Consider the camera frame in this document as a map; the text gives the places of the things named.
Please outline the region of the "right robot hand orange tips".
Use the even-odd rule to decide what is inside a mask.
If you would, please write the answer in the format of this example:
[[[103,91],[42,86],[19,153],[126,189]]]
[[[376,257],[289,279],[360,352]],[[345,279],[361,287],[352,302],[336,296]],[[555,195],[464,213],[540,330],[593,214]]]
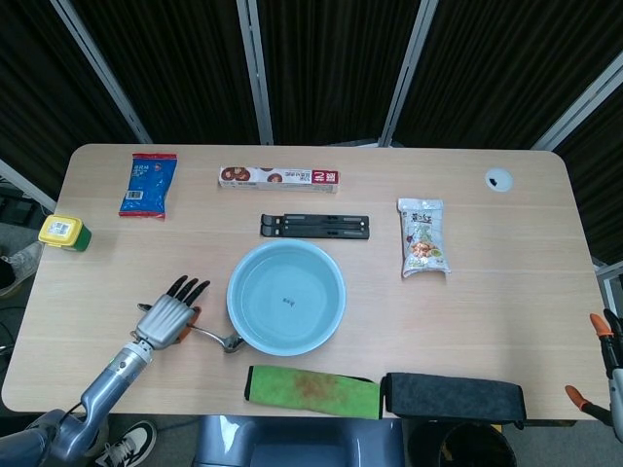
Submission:
[[[591,313],[590,321],[599,338],[608,384],[609,408],[593,404],[578,389],[566,385],[565,391],[573,404],[583,413],[613,429],[622,441],[622,319],[609,308],[604,317]]]

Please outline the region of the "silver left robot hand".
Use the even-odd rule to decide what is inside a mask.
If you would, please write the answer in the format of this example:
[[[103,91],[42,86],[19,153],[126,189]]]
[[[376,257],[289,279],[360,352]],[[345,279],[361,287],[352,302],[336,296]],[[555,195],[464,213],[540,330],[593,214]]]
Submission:
[[[183,341],[202,312],[194,302],[209,285],[209,280],[182,275],[152,305],[139,304],[144,315],[135,327],[135,338],[155,350]]]

